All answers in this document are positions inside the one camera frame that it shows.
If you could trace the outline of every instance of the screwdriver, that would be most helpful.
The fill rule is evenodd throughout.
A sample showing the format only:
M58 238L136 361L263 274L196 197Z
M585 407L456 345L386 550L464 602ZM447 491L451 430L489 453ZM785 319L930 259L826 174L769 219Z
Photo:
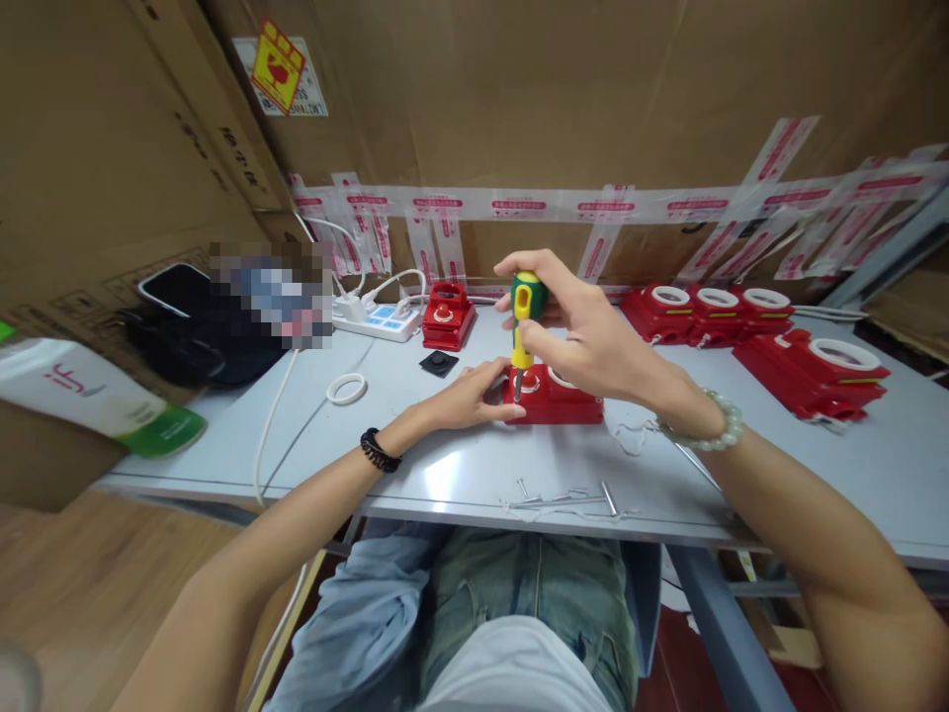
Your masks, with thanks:
M524 350L517 324L521 319L526 318L540 321L547 307L549 294L547 286L530 270L522 270L514 278L514 286L511 287L511 306L514 311L514 352L511 354L511 365L517 369L517 377L514 380L514 402L521 401L524 372L534 365L534 354Z

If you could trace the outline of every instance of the black bead bracelet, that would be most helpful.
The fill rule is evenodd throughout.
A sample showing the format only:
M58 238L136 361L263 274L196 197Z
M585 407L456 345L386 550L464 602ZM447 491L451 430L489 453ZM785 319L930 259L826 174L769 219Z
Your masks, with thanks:
M359 439L359 444L363 448L363 452L366 453L366 457L369 458L369 461L373 465L378 467L384 473L390 474L398 469L399 463L402 462L402 459L394 458L391 455L388 455L386 451L379 446L379 443L376 442L376 433L378 432L378 428L370 428L363 433L363 436Z

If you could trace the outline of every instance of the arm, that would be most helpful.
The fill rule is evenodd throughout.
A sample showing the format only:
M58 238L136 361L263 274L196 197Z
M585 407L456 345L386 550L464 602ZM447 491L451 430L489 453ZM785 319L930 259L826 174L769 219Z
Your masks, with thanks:
M401 457L438 429L524 414L487 405L484 392L506 359L465 369L441 393L410 407L376 436ZM382 472L359 447L264 512L185 585L113 710L233 710L257 620L277 587L342 526Z
M565 325L566 341L530 320L519 328L524 346L572 383L643 405L691 437L725 431L722 413L688 374L645 344L599 288L580 282L550 250L515 252L494 269L534 270L557 297L544 322ZM509 298L497 307L509 309ZM800 585L844 707L942 709L949 701L949 630L876 527L749 428L732 448L696 455Z

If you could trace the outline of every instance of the plug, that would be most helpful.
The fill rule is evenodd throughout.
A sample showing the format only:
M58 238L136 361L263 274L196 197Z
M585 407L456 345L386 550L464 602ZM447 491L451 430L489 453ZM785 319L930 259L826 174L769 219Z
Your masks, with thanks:
M411 304L409 303L408 297L400 299L398 304L395 305L395 318L406 318L409 311L411 310Z
M364 295L362 299L363 309L368 313L376 308L376 295L379 293L379 290L372 290L369 294Z
M333 300L333 314L339 314L342 318L353 323L364 323L366 321L366 307L362 300L353 294L345 294Z

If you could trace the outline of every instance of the black bag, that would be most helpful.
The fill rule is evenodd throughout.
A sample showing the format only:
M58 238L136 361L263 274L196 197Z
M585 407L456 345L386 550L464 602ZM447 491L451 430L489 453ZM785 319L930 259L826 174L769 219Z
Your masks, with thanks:
M176 386L239 388L263 376L287 351L237 299L220 297L191 317L152 305L116 314L135 350Z

